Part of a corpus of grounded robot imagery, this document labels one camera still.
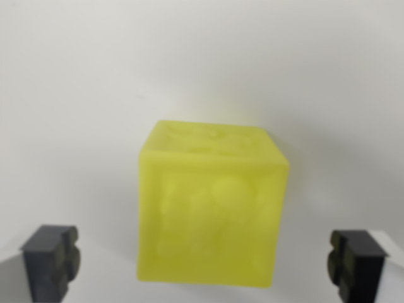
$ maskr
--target cube side face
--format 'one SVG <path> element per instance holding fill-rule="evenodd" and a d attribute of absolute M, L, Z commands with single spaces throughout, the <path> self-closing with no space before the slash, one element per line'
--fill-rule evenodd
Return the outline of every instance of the cube side face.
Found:
<path fill-rule="evenodd" d="M 269 287 L 286 165 L 140 163 L 138 278 Z"/>

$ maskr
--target translucent cube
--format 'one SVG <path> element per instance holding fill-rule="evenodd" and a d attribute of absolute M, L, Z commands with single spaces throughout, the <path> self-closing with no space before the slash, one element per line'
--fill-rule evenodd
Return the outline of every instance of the translucent cube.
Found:
<path fill-rule="evenodd" d="M 158 122 L 140 153 L 138 278 L 269 287 L 287 173 L 263 129 Z"/>

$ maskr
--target white background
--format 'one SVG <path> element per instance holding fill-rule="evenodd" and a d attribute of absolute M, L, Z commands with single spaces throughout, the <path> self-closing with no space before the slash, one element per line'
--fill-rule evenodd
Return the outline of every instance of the white background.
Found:
<path fill-rule="evenodd" d="M 269 289 L 136 281 L 159 119 L 257 125 L 290 160 Z M 0 0 L 0 242 L 76 224 L 69 302 L 337 303 L 333 229 L 404 246 L 403 1 Z"/>

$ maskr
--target yellow cube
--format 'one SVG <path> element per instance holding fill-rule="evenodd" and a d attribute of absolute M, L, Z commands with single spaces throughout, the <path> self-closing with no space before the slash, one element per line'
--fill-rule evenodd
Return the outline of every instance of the yellow cube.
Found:
<path fill-rule="evenodd" d="M 138 278 L 269 287 L 287 173 L 263 129 L 158 122 L 140 153 Z"/>

